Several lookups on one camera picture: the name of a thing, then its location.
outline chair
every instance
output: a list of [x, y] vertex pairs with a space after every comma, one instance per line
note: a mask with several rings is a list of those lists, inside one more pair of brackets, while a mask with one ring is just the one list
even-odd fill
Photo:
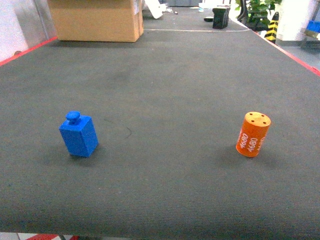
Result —
[[261, 22], [261, 19], [268, 19], [267, 16], [259, 16], [256, 15], [258, 14], [258, 12], [251, 11], [249, 17], [247, 0], [241, 0], [240, 7], [240, 15], [237, 17], [237, 20], [239, 22], [255, 32], [268, 30], [268, 24]]

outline blue knob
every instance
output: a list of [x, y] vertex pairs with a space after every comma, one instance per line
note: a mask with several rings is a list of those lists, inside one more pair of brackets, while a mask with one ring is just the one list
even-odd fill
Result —
[[75, 124], [77, 120], [80, 118], [79, 111], [70, 111], [65, 115], [65, 118], [70, 121], [70, 124]]

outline green leaves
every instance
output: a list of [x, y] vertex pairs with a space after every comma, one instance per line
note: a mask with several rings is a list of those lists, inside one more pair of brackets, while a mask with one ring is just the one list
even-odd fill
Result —
[[[241, 0], [235, 0], [235, 3], [238, 5], [236, 10], [240, 9]], [[276, 4], [281, 4], [282, 0], [250, 0], [248, 2], [248, 10], [260, 13], [261, 15], [267, 15], [270, 10], [275, 10]]]

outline orange cylinder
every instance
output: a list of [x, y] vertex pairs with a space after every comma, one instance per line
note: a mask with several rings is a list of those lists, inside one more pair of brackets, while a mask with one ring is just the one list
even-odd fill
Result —
[[270, 124], [271, 120], [267, 115], [256, 111], [248, 112], [244, 116], [235, 146], [236, 150], [249, 158], [257, 156], [264, 143]]

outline white wall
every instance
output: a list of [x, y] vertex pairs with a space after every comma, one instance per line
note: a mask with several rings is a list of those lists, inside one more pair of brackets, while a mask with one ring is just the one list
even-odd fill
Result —
[[0, 0], [0, 61], [55, 35], [47, 0]]
[[28, 49], [28, 44], [10, 0], [0, 0], [0, 61], [16, 51]]
[[307, 27], [317, 3], [317, 0], [283, 0], [276, 37], [282, 41], [302, 41], [301, 30]]

